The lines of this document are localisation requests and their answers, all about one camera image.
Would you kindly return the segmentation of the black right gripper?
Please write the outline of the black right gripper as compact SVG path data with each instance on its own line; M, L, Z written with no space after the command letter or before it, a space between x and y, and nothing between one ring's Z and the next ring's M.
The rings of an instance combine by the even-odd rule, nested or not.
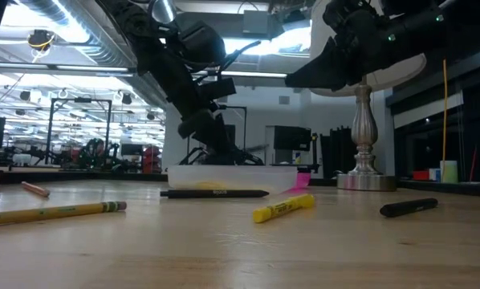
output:
M328 15L327 24L336 34L319 56L287 75L288 87L338 91L359 83L362 75L392 65L389 17Z

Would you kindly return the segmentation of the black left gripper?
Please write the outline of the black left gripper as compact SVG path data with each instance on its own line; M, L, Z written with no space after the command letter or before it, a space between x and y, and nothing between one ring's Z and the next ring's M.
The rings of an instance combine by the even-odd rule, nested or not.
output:
M179 111L178 133L186 138L201 129L201 142L208 155L204 165L237 165L237 147L230 142L216 99L236 92L231 78L199 85L194 82L184 61L159 41L141 47L141 71L148 72L165 93L167 101Z

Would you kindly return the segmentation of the yellow-handled scissors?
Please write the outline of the yellow-handled scissors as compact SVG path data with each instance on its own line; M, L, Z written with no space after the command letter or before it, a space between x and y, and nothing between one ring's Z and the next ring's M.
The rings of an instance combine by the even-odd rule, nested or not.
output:
M221 190L226 189L226 185L217 181L201 181L198 182L195 186L195 189L209 189L209 190Z

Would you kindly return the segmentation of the black pen with white print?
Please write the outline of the black pen with white print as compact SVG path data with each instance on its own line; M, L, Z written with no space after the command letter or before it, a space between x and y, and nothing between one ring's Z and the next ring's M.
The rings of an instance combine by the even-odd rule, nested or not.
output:
M161 191L162 197L175 198L243 198L265 197L269 193L263 190L225 190L225 189L171 189Z

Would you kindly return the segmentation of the yellow highlighter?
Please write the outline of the yellow highlighter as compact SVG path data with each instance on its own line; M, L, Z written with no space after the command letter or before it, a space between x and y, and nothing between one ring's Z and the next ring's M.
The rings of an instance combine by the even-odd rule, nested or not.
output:
M311 208L315 205L315 198L310 194L289 197L280 203L256 209L252 213L255 223L262 223L273 218L278 218L294 210Z

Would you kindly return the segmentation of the pink plastic box lid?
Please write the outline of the pink plastic box lid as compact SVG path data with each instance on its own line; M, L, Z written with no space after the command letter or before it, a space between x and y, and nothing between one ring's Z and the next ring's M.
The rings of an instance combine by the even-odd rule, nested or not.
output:
M288 193L303 193L306 191L311 181L311 173L297 173L295 185L289 189Z

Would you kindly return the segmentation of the yellow pencil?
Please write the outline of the yellow pencil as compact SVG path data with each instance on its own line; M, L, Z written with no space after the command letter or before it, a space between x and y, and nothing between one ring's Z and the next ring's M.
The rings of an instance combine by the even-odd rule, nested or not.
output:
M125 201L107 201L85 205L56 206L43 209L0 212L0 225L68 218L87 214L115 213L127 208Z

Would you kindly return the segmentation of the orange pencil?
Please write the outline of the orange pencil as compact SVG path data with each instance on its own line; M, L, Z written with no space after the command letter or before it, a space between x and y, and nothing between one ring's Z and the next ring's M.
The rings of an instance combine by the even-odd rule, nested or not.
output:
M48 189L44 189L43 187L39 187L37 185L32 185L31 183L28 183L28 182L25 182L25 181L23 181L21 183L21 186L25 190L27 190L31 193L35 193L35 194L37 194L41 197L49 197L50 194L51 194L51 192Z

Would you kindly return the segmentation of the clear plastic supply box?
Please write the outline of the clear plastic supply box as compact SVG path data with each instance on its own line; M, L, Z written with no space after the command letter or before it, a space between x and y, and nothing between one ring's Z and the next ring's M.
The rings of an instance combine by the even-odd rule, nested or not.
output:
M228 189L256 189L282 193L291 189L297 178L296 167L258 165L174 165L168 169L169 186L195 189L201 181L217 181Z

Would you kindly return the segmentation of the grey ceiling box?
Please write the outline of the grey ceiling box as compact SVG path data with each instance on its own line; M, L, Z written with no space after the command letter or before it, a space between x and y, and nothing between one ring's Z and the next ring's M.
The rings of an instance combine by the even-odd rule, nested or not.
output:
M244 10L242 33L261 39L272 39L284 32L276 16L266 11Z

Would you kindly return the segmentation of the white shade silver table lamp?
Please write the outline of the white shade silver table lamp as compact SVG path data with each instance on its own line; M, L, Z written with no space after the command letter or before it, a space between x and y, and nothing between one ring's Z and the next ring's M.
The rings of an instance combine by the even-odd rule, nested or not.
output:
M327 38L334 33L323 24L322 13L331 0L319 0L311 12L311 52L313 60L324 48ZM371 0L376 10L381 9L380 0ZM418 75L427 63L425 53L393 64L389 68L374 71L362 78L359 83L348 85L338 91L325 88L308 88L321 96L355 96L356 114L352 125L352 141L356 145L354 156L356 166L348 173L338 176L337 186L340 189L393 191L396 188L394 177L380 173L375 165L373 145L378 139L378 130L370 106L373 91L392 88Z

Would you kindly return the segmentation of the red machine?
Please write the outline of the red machine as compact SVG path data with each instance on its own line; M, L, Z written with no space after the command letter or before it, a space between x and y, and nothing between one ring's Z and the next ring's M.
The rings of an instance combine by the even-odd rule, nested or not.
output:
M142 172L143 173L160 173L161 151L157 146L149 146L144 149L142 154Z

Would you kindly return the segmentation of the ceiling strip light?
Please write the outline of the ceiling strip light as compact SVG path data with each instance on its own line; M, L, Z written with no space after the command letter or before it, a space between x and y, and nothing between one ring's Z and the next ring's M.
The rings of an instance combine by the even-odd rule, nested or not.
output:
M254 77L254 78L268 78L268 79L285 79L287 74L273 73L273 72L259 72L259 71L197 71L192 72L192 75L205 75L205 76L235 76L235 77Z
M45 63L0 62L0 72L39 73L59 75L135 75L136 69L130 67L98 67Z

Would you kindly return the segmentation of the black panel stack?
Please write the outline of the black panel stack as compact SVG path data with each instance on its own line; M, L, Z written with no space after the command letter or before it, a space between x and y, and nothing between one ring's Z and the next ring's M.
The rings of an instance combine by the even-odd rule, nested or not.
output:
M357 151L351 133L349 127L341 126L319 136L324 179L335 177L337 171L348 173L356 166Z

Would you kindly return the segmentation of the black background station frame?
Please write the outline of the black background station frame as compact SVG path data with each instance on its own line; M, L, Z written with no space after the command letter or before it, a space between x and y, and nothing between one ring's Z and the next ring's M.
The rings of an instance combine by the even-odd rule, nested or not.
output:
M52 134L52 125L54 120L54 114L57 112L61 107L66 104L67 102L75 102L81 104L90 104L92 102L96 103L106 103L108 105L107 108L104 109L107 117L106 122L106 134L105 134L105 142L104 142L104 152L105 155L108 156L108 146L109 146L109 133L110 133L110 124L112 118L112 101L111 100L97 100L92 98L84 98L84 97L74 97L74 98L66 98L63 99L61 97L51 98L51 106L49 112L49 119L48 119L48 126L47 126L47 144L46 144L46 151L44 155L44 164L47 165L50 158L51 153L51 134Z
M246 131L247 131L247 117L248 117L248 112L247 112L247 107L246 106L229 106L229 105L225 105L225 104L219 104L219 109L220 110L228 110L228 109L231 109L231 110L235 110L235 109L240 109L240 110L243 110L243 150L246 151L247 150L247 146L246 146Z

